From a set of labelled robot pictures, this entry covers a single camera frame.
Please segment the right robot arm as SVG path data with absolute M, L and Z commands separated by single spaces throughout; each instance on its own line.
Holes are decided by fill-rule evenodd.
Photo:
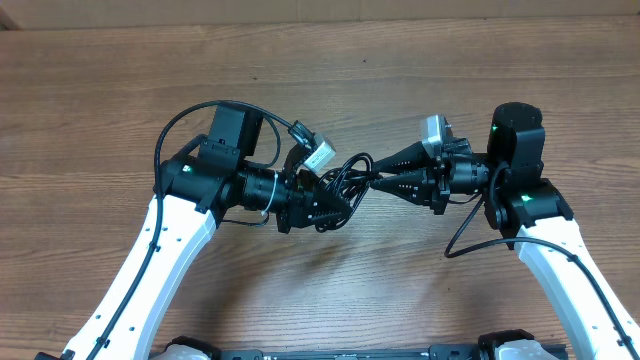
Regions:
M 447 246 L 448 258 L 506 245 L 542 286 L 574 353 L 581 359 L 636 359 L 639 326 L 590 256 L 569 204 L 543 177 L 545 129 L 540 109 L 521 102 L 493 112 L 487 150 L 475 153 L 452 134 L 442 115 L 426 118 L 421 139 L 378 160 L 372 188 L 441 215 L 452 196 L 478 197 L 498 239 L 464 249 Z

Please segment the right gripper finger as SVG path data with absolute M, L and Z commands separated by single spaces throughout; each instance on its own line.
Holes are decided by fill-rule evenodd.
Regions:
M 389 157 L 375 161 L 372 169 L 377 173 L 401 174 L 434 166 L 435 161 L 423 144 L 416 142 Z
M 384 177 L 371 182 L 370 187 L 415 205 L 438 206 L 436 180 L 425 169 Z

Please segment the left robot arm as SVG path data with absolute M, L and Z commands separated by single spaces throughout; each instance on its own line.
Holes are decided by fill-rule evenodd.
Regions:
M 233 100 L 197 104 L 175 118 L 204 108 L 215 110 L 209 132 L 168 160 L 161 151 L 171 128 L 163 128 L 154 150 L 154 196 L 138 238 L 61 358 L 148 358 L 184 275 L 233 207 L 274 217 L 283 233 L 350 215 L 349 202 L 318 176 L 336 154 L 326 137 Z

